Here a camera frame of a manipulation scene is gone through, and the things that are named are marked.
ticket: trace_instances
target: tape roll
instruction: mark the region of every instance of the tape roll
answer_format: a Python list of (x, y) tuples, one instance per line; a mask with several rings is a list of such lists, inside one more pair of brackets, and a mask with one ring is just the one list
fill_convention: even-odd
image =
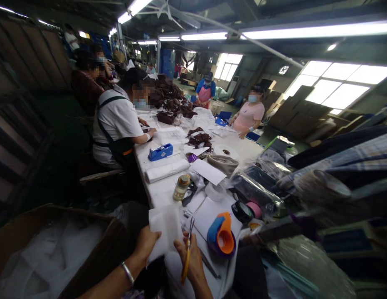
[(244, 203), (237, 201), (231, 206), (231, 208), (235, 217), (243, 224), (248, 224), (253, 219), (251, 209)]
[(228, 212), (221, 213), (207, 232), (207, 243), (220, 257), (230, 259), (236, 251), (236, 240), (231, 231), (232, 219)]
[(254, 218), (260, 219), (262, 212), (260, 207), (257, 204), (255, 204), (254, 202), (249, 202), (249, 203), (246, 203), (246, 206), (248, 206), (251, 209), (251, 211), (254, 214)]
[(227, 191), (224, 187), (221, 187), (219, 184), (214, 185), (211, 182), (207, 184), (205, 191), (212, 201), (222, 201), (227, 196)]

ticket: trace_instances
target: pink tape roll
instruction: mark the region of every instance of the pink tape roll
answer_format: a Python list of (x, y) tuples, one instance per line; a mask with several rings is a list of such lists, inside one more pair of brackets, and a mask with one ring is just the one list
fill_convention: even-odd
[(258, 205), (256, 205), (254, 202), (249, 202), (249, 203), (246, 203), (246, 206), (248, 206), (249, 208), (252, 209), (252, 211), (254, 213), (254, 217), (256, 219), (260, 219), (262, 212), (261, 212), (261, 209)]

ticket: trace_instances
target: worker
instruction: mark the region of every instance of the worker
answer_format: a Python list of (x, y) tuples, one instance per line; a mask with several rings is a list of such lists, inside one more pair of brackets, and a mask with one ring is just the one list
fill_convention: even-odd
[(148, 75), (153, 75), (153, 74), (155, 74), (156, 73), (156, 69), (153, 67), (153, 63), (149, 63), (148, 64), (148, 66), (147, 66), (147, 68), (146, 68), (146, 73), (148, 74)]
[(72, 52), (80, 48), (80, 42), (74, 35), (73, 27), (70, 24), (64, 24), (66, 27), (66, 32), (64, 33), (64, 38), (66, 42), (69, 44)]
[[(119, 299), (125, 295), (126, 292), (133, 287), (133, 281), (136, 280), (148, 263), (149, 255), (160, 236), (161, 232), (153, 233), (150, 231), (149, 226), (144, 227), (139, 233), (135, 250), (132, 255), (96, 286), (83, 294), (80, 299)], [(184, 241), (186, 241), (188, 233), (184, 232), (184, 236)], [(185, 245), (179, 240), (175, 240), (174, 246), (180, 255), (182, 265), (185, 265), (187, 255)], [(187, 277), (192, 284), (196, 299), (213, 298), (203, 270), (202, 256), (200, 254), (200, 249), (197, 246), (195, 234), (191, 234)]]
[(138, 117), (133, 106), (133, 103), (148, 102), (153, 91), (151, 86), (153, 80), (145, 71), (132, 68), (124, 71), (123, 78), (113, 89), (100, 96), (94, 118), (92, 152), (101, 165), (112, 169), (130, 168), (131, 160), (134, 161), (134, 144), (145, 143), (153, 137), (156, 129), (144, 133), (141, 125), (149, 125)]
[(196, 88), (196, 98), (199, 104), (206, 109), (209, 109), (210, 101), (215, 96), (215, 82), (212, 79), (213, 73), (208, 72)]
[(91, 45), (91, 52), (92, 54), (94, 54), (96, 59), (104, 66), (104, 71), (99, 75), (96, 81), (100, 86), (104, 88), (107, 87), (107, 89), (109, 89), (109, 84), (116, 84), (116, 82), (113, 81), (113, 76), (111, 74), (112, 64), (106, 59), (102, 47), (98, 44)]
[(86, 50), (77, 49), (75, 53), (76, 69), (71, 73), (71, 89), (86, 115), (93, 117), (98, 99), (105, 91), (96, 83), (104, 67)]
[(264, 90), (261, 86), (255, 85), (251, 88), (248, 101), (240, 108), (229, 123), (230, 126), (239, 132), (239, 137), (244, 139), (247, 133), (254, 131), (261, 124), (264, 116), (264, 105), (261, 103), (261, 97)]

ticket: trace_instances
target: white t-shirt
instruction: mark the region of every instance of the white t-shirt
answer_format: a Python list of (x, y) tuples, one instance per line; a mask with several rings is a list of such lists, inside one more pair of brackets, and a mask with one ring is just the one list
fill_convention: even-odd
[(74, 42), (74, 43), (70, 44), (71, 41), (74, 41), (75, 39), (77, 39), (74, 34), (70, 34), (68, 32), (65, 32), (64, 33), (64, 38), (66, 39), (66, 42), (70, 45), (70, 48), (71, 48), (72, 51), (74, 51), (75, 49), (79, 49), (80, 48), (80, 46), (78, 45), (77, 42)]
[[(105, 91), (99, 97), (98, 102), (99, 104), (102, 104), (104, 101), (114, 96), (124, 96), (128, 99), (126, 92), (115, 85), (114, 89)], [(138, 121), (138, 115), (136, 114), (133, 104), (129, 100), (114, 100), (105, 105), (99, 111), (99, 119), (101, 120), (104, 129), (109, 133), (113, 140), (143, 135), (141, 125)], [(109, 143), (98, 125), (96, 112), (94, 117), (93, 138), (96, 142)], [(92, 153), (94, 159), (101, 164), (109, 166), (110, 168), (114, 168), (118, 165), (108, 147), (100, 147), (94, 144), (92, 147)]]

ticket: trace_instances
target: blue shirt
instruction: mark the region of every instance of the blue shirt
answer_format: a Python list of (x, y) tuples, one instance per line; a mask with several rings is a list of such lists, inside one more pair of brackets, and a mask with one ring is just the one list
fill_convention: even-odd
[[(200, 80), (199, 85), (196, 88), (196, 93), (199, 93), (204, 85), (205, 85), (205, 80), (204, 79)], [(210, 87), (205, 86), (205, 89), (209, 89), (209, 88), (211, 88), (211, 97), (215, 96), (215, 82), (214, 81), (211, 81)]]

